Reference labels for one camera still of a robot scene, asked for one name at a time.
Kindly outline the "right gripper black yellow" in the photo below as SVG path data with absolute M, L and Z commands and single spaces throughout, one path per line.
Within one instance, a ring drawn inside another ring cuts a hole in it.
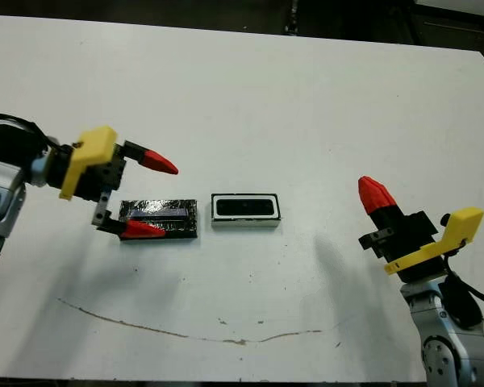
M 444 271 L 443 255 L 472 243 L 484 210 L 467 207 L 444 216 L 444 234 L 423 212 L 405 215 L 387 188 L 372 177 L 360 177 L 358 193 L 366 214 L 377 230 L 363 235 L 359 243 L 386 260 L 385 271 L 403 282 L 416 282 Z

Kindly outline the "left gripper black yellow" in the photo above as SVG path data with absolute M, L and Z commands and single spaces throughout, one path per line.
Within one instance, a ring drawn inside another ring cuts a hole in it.
M 100 231 L 124 239 L 158 239 L 165 230 L 136 220 L 120 222 L 109 219 L 107 209 L 111 193 L 119 188 L 125 161 L 116 143 L 117 133 L 109 126 L 84 131 L 77 142 L 52 150 L 48 167 L 48 185 L 59 190 L 66 201 L 77 197 L 96 203 L 93 224 L 102 224 Z M 124 156 L 136 160 L 147 169 L 177 175 L 177 167 L 157 152 L 133 142 L 123 144 Z

